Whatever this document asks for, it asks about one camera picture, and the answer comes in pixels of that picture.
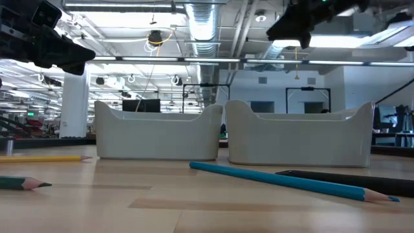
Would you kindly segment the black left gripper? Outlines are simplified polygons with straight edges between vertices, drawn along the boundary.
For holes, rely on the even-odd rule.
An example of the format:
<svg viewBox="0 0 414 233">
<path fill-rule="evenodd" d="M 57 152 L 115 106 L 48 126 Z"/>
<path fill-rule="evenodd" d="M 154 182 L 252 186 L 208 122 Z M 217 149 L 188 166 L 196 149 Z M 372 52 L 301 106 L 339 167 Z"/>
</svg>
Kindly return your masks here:
<svg viewBox="0 0 414 233">
<path fill-rule="evenodd" d="M 47 0 L 0 0 L 0 59 L 61 65 L 67 73 L 81 76 L 93 50 L 74 43 L 34 18 L 44 19 Z"/>
</svg>

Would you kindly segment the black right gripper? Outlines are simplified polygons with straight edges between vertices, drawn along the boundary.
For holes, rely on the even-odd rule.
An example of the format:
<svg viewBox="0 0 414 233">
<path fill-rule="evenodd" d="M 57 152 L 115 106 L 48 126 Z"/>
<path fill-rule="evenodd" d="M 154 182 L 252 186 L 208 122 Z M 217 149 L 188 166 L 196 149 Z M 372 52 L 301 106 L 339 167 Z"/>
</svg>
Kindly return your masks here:
<svg viewBox="0 0 414 233">
<path fill-rule="evenodd" d="M 266 31 L 267 38 L 269 41 L 296 39 L 306 49 L 311 42 L 313 23 L 331 21 L 356 6 L 364 12 L 369 0 L 290 0 L 285 13 Z"/>
</svg>

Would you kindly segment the yellow pencil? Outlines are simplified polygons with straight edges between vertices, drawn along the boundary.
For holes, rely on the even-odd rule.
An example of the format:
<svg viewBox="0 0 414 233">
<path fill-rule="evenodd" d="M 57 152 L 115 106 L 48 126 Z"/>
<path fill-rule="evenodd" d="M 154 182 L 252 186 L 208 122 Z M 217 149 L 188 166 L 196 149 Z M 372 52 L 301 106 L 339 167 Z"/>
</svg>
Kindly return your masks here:
<svg viewBox="0 0 414 233">
<path fill-rule="evenodd" d="M 0 157 L 0 163 L 17 163 L 17 162 L 72 162 L 84 161 L 91 157 L 83 155 L 69 156 L 27 156 L 27 157 Z"/>
</svg>

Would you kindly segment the green pencil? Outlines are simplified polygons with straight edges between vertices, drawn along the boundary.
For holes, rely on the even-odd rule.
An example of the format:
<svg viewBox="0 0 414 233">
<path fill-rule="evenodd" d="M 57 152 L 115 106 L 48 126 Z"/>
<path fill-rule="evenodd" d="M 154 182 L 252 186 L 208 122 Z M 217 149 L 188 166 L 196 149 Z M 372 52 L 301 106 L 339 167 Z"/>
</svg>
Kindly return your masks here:
<svg viewBox="0 0 414 233">
<path fill-rule="evenodd" d="M 33 190 L 48 186 L 52 184 L 31 177 L 0 176 L 0 189 L 4 190 Z"/>
</svg>

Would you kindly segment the blue pencil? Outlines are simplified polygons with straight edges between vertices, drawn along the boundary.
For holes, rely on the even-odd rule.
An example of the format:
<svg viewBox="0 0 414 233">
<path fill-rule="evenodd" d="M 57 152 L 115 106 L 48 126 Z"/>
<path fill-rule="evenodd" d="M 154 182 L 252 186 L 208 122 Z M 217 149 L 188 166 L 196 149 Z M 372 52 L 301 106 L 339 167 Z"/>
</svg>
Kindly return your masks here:
<svg viewBox="0 0 414 233">
<path fill-rule="evenodd" d="M 400 201 L 396 197 L 391 197 L 359 186 L 350 186 L 346 184 L 330 183 L 325 181 L 317 181 L 298 177 L 289 177 L 285 175 L 277 175 L 274 173 L 258 172 L 254 170 L 246 170 L 242 168 L 233 168 L 228 166 L 219 166 L 216 164 L 207 164 L 201 162 L 190 162 L 189 166 L 190 168 L 196 170 L 218 173 L 222 175 L 258 181 L 262 183 L 286 186 L 289 188 L 296 188 L 320 194 L 344 197 L 348 199 L 354 199 L 357 201 Z"/>
</svg>

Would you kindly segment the black pen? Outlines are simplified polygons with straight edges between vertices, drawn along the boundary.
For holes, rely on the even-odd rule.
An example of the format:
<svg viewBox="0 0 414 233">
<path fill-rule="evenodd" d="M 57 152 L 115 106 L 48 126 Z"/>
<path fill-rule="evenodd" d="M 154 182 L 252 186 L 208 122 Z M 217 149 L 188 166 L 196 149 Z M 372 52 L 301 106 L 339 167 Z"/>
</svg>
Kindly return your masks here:
<svg viewBox="0 0 414 233">
<path fill-rule="evenodd" d="M 286 170 L 276 172 L 278 175 L 313 179 L 330 183 L 360 186 L 387 195 L 414 198 L 414 181 L 385 177 L 369 177 L 361 175 L 345 175 L 338 173 L 307 172 L 302 170 Z"/>
</svg>

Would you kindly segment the white building column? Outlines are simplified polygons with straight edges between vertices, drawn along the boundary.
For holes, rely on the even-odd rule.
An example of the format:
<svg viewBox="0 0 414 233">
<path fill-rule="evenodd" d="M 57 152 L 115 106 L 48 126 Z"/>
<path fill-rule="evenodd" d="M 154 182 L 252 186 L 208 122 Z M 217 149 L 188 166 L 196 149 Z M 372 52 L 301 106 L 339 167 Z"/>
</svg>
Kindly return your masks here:
<svg viewBox="0 0 414 233">
<path fill-rule="evenodd" d="M 60 117 L 60 138 L 86 136 L 89 108 L 90 72 L 82 75 L 65 73 Z"/>
</svg>

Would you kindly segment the black computer monitor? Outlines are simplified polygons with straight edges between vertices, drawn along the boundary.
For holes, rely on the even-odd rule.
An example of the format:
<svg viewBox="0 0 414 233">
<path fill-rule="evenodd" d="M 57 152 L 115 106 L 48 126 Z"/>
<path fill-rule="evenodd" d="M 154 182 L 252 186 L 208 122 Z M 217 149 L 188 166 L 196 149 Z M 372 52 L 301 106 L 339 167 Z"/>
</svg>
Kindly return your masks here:
<svg viewBox="0 0 414 233">
<path fill-rule="evenodd" d="M 128 112 L 160 112 L 160 99 L 145 99 L 145 100 L 123 100 L 122 111 Z"/>
</svg>

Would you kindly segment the overhead LED light bar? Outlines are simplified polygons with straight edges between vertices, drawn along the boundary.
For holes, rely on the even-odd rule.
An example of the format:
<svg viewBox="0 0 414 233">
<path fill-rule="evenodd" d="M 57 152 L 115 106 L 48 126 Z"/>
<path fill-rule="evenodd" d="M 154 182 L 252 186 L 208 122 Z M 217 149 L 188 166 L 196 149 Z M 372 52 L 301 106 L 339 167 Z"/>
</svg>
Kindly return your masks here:
<svg viewBox="0 0 414 233">
<path fill-rule="evenodd" d="M 291 64 L 291 65 L 332 65 L 332 66 L 364 66 L 364 67 L 414 67 L 414 62 L 397 61 L 330 61 L 330 60 L 286 60 L 286 59 L 246 59 L 246 58 L 184 58 L 157 56 L 98 56 L 88 61 L 90 64 L 185 64 L 205 65 L 210 63 L 243 63 L 243 64 Z"/>
</svg>

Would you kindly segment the white plastic bin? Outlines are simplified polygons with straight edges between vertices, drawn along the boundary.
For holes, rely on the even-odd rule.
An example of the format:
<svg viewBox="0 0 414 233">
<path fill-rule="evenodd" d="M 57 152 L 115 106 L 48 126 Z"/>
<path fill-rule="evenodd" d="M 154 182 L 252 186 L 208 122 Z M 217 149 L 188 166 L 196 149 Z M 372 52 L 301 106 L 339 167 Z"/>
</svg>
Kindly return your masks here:
<svg viewBox="0 0 414 233">
<path fill-rule="evenodd" d="M 94 103 L 97 156 L 101 159 L 213 161 L 218 156 L 223 106 L 200 114 L 119 111 Z"/>
<path fill-rule="evenodd" d="M 375 106 L 335 113 L 255 113 L 226 103 L 229 160 L 234 164 L 357 167 L 369 165 Z"/>
</svg>

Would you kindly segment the dark desk monitor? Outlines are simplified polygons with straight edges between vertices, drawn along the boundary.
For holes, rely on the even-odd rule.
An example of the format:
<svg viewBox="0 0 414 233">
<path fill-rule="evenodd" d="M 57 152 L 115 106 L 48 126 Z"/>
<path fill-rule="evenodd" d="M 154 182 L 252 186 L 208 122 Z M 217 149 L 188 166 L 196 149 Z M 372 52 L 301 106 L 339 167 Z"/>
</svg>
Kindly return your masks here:
<svg viewBox="0 0 414 233">
<path fill-rule="evenodd" d="M 375 108 L 374 128 L 395 128 L 398 124 L 397 111 L 395 107 L 378 105 Z"/>
</svg>

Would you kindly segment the silver ventilation duct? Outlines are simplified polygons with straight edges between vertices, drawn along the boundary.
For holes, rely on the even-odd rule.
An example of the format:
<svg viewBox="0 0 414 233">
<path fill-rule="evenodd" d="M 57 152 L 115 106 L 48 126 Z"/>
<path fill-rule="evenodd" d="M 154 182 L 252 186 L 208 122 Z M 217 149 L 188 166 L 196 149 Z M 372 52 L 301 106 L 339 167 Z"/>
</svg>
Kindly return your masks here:
<svg viewBox="0 0 414 233">
<path fill-rule="evenodd" d="M 193 41 L 193 56 L 196 58 L 216 58 L 218 44 L 217 23 L 219 7 L 209 4 L 185 4 L 188 15 L 190 38 Z M 218 68 L 213 65 L 197 65 L 197 78 L 200 84 L 218 82 Z"/>
</svg>

